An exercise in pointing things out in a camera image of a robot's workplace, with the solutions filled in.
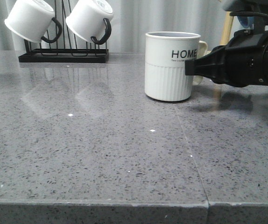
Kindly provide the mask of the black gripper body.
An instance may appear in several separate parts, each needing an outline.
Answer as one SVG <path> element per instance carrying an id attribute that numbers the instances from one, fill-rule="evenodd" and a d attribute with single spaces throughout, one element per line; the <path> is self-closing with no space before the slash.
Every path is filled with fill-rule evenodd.
<path id="1" fill-rule="evenodd" d="M 211 72 L 214 83 L 234 87 L 268 86 L 268 31 L 260 35 L 238 35 L 212 52 L 218 66 Z"/>

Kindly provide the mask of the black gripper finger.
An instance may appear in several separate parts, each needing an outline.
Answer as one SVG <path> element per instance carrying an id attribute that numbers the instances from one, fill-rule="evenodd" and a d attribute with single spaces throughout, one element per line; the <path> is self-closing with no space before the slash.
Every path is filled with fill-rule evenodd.
<path id="1" fill-rule="evenodd" d="M 186 60 L 184 63 L 186 76 L 201 76 L 209 79 L 214 79 L 214 52 L 210 51 L 199 59 Z"/>

